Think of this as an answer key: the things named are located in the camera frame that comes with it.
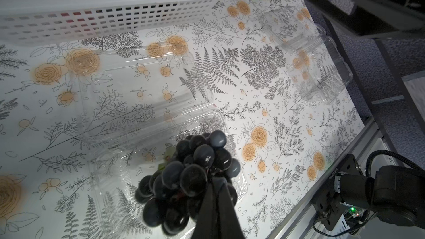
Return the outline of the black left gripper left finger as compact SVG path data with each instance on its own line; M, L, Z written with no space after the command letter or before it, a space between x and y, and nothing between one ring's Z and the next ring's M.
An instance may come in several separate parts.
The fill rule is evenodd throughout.
M217 239L218 238L218 207L216 194L212 184L208 184L204 196L196 227L192 234L192 239Z

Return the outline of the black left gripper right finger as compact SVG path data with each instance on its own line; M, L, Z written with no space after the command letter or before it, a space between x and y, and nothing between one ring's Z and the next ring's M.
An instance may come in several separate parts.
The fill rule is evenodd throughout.
M225 178L213 177L215 195L215 213L213 218L214 239L244 239L244 235L234 209L233 196L229 190L229 183Z

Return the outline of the dark blue grape bunch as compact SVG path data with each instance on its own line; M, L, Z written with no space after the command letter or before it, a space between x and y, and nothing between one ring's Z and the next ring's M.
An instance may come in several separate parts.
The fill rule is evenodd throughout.
M231 180L240 174L241 166L226 144L227 136L221 130L180 140L165 167L142 178L138 184L135 197L145 206L142 212L145 225L161 227L166 236L182 232L189 220L196 227L213 177L227 180L235 207L238 195Z

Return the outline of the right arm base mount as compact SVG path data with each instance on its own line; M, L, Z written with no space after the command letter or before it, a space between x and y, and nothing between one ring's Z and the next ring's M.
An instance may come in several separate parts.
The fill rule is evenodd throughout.
M425 227L425 171L398 153L374 151L367 158L365 176L343 174L338 192L352 206L348 214L354 224L348 234L373 218L400 227Z

